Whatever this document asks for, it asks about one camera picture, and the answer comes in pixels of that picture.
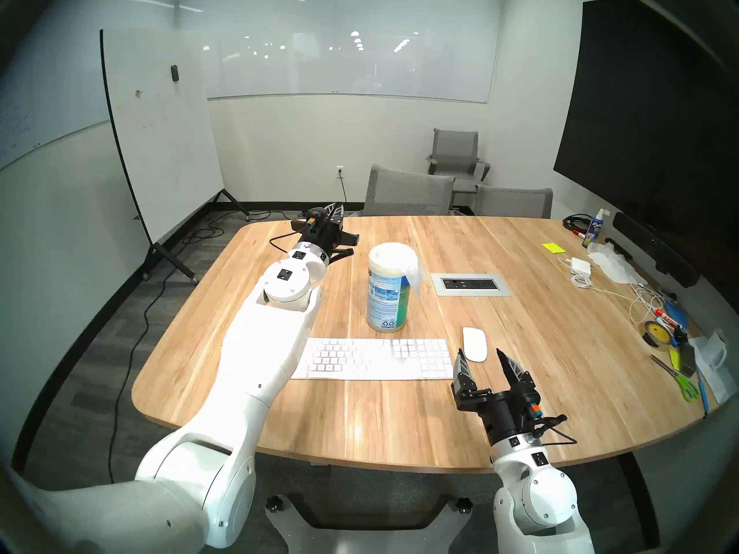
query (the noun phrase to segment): yellow sticky note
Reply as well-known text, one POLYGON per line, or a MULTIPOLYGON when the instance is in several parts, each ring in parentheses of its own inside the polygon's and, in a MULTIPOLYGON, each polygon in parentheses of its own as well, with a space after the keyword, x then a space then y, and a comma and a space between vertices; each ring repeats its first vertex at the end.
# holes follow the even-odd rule
POLYGON ((544 248, 552 252, 553 254, 561 254, 565 252, 565 248, 562 248, 558 246, 557 244, 554 244, 554 242, 551 242, 549 244, 542 244, 544 248))

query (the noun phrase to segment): white mouse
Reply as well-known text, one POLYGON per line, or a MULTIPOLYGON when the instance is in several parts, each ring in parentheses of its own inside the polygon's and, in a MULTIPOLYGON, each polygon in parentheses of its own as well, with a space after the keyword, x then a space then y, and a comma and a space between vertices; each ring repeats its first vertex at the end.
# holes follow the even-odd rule
POLYGON ((488 341, 485 332, 476 327, 463 327, 464 355, 470 361, 484 361, 488 357, 488 341))

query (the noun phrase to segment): white cable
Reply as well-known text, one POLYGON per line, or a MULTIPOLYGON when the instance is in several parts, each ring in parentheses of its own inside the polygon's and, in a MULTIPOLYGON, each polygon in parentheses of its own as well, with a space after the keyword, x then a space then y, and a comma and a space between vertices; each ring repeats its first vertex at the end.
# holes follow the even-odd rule
MULTIPOLYGON (((558 258, 558 260, 560 264, 570 267, 569 260, 562 260, 561 258, 558 258)), ((647 320, 647 318, 649 318, 651 315, 656 315, 655 310, 664 309, 664 302, 666 301, 666 298, 664 298, 664 296, 655 292, 651 288, 644 286, 642 284, 639 284, 638 290, 637 290, 637 287, 634 286, 634 284, 629 284, 631 287, 631 291, 634 292, 634 294, 636 295, 636 298, 627 298, 625 295, 621 295, 620 293, 609 292, 608 290, 601 290, 593 286, 593 282, 590 281, 590 278, 582 274, 575 274, 574 276, 570 278, 570 281, 575 287, 578 287, 581 290, 592 289, 597 292, 610 293, 611 295, 617 295, 619 298, 624 298, 624 300, 630 300, 631 304, 629 304, 629 319, 631 319, 631 323, 644 323, 647 320), (641 304, 647 308, 647 311, 644 313, 644 316, 639 320, 634 319, 634 316, 633 316, 633 308, 637 304, 641 304)))

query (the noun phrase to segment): office chair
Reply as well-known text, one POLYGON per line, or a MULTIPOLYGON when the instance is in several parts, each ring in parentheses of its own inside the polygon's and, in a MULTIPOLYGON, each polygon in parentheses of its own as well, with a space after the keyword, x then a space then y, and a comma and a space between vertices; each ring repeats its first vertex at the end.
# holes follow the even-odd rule
POLYGON ((523 190, 479 185, 475 216, 518 216, 520 218, 551 218, 551 188, 523 190))
POLYGON ((474 194, 476 185, 485 180, 490 170, 489 162, 477 158, 477 131, 441 131, 435 128, 434 148, 426 160, 429 161, 429 174, 456 175, 455 193, 474 194), (475 179, 478 162, 485 165, 485 169, 482 177, 475 179))
POLYGON ((403 172, 372 165, 364 210, 352 216, 446 216, 454 177, 403 172))

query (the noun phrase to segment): red marker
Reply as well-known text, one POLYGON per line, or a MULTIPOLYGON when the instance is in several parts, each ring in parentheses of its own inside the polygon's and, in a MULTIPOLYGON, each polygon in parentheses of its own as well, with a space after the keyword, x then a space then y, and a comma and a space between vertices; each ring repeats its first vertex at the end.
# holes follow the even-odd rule
POLYGON ((669 315, 667 315, 662 310, 654 310, 654 313, 656 313, 659 317, 661 317, 662 319, 664 319, 672 327, 680 327, 680 324, 677 321, 675 321, 674 319, 672 319, 671 317, 669 317, 669 315))

